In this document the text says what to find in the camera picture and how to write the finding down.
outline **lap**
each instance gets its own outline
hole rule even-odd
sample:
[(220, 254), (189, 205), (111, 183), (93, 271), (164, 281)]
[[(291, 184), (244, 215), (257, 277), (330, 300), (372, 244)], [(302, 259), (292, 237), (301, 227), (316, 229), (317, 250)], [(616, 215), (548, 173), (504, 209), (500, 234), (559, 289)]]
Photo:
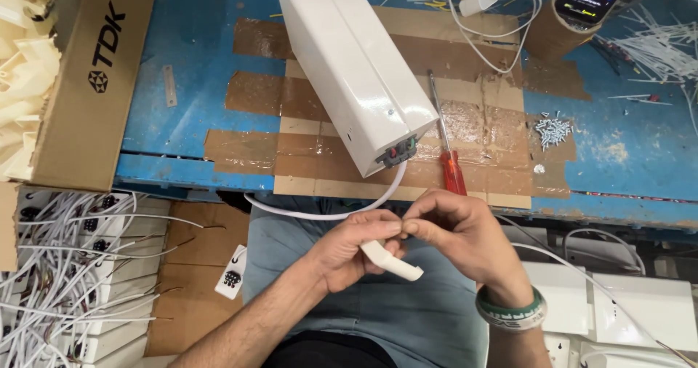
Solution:
[[(338, 200), (262, 198), (275, 207), (311, 213), (341, 213)], [(304, 255), (338, 222), (307, 221), (253, 208), (243, 298), (251, 298)], [(404, 258), (422, 267), (414, 282), (394, 274), (367, 275), (328, 295), (290, 332), (317, 329), (362, 335), (379, 343), (399, 367), (483, 367), (486, 326), (475, 308), (475, 283), (435, 248), (408, 239)]]

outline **tdk logo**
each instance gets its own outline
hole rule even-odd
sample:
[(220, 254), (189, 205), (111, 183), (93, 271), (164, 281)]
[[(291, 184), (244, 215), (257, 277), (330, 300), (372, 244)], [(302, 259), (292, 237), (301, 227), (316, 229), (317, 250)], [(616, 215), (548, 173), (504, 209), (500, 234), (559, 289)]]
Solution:
[[(97, 44), (94, 47), (94, 55), (92, 57), (92, 66), (96, 67), (99, 63), (106, 65), (111, 68), (113, 65), (114, 55), (117, 53), (117, 48), (119, 47), (119, 34), (121, 33), (120, 22), (127, 18), (126, 14), (117, 14), (114, 9), (114, 4), (109, 1), (109, 15), (105, 15), (104, 19), (106, 24), (102, 26), (99, 32), (99, 38)], [(103, 75), (103, 86), (96, 87), (94, 83), (95, 76), (99, 76), (100, 80)], [(90, 84), (97, 91), (97, 93), (104, 93), (106, 91), (106, 74), (101, 71), (90, 72), (88, 77)]]

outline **red screwdriver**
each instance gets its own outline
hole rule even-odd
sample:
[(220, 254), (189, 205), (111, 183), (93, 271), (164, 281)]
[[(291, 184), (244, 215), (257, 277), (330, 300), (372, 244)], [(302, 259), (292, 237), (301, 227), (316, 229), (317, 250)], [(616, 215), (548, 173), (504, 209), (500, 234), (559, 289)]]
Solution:
[(458, 165), (458, 151), (451, 150), (448, 143), (448, 135), (446, 134), (446, 124), (443, 121), (443, 112), (441, 111), (441, 102), (438, 99), (438, 94), (436, 93), (436, 80), (434, 80), (434, 72), (430, 69), (427, 71), (429, 73), (429, 80), (432, 81), (432, 97), (434, 99), (434, 106), (439, 116), (439, 126), (441, 126), (441, 136), (443, 137), (445, 150), (441, 153), (439, 160), (441, 165), (443, 165), (443, 179), (446, 181), (446, 189), (452, 193), (457, 193), (459, 195), (468, 196), (466, 191), (466, 183), (463, 181), (463, 171)]

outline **rubber wristband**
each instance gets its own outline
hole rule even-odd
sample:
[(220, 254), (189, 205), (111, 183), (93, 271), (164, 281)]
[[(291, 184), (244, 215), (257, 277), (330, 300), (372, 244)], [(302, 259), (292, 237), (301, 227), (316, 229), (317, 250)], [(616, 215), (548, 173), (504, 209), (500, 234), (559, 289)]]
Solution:
[(540, 292), (533, 288), (533, 303), (524, 308), (497, 307), (487, 299), (487, 287), (477, 293), (477, 312), (490, 325), (511, 332), (527, 331), (540, 327), (548, 313), (548, 305)]

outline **pile of screws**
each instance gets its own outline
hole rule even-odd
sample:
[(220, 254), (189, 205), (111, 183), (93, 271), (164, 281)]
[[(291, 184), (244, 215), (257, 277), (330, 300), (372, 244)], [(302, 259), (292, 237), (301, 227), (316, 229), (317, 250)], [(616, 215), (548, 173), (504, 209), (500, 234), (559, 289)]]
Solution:
[[(544, 117), (548, 116), (548, 113), (541, 114)], [(555, 117), (539, 120), (535, 125), (535, 131), (540, 133), (541, 145), (545, 151), (551, 144), (557, 146), (561, 141), (565, 141), (565, 137), (571, 133), (571, 126), (569, 121), (560, 121)]]

